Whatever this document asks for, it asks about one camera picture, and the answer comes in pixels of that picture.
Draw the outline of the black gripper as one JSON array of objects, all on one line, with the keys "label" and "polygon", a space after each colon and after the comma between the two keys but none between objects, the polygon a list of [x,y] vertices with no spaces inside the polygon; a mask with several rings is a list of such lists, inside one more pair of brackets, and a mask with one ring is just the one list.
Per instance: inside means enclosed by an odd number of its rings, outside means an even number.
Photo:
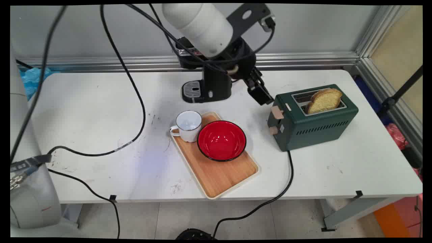
[{"label": "black gripper", "polygon": [[234,48],[236,49],[235,59],[241,58],[241,60],[233,64],[233,67],[237,66],[238,70],[231,75],[231,78],[234,80],[245,79],[247,92],[260,106],[273,103],[274,98],[265,87],[261,78],[262,73],[255,67],[256,55],[253,54],[253,50],[242,37],[234,42]]}]

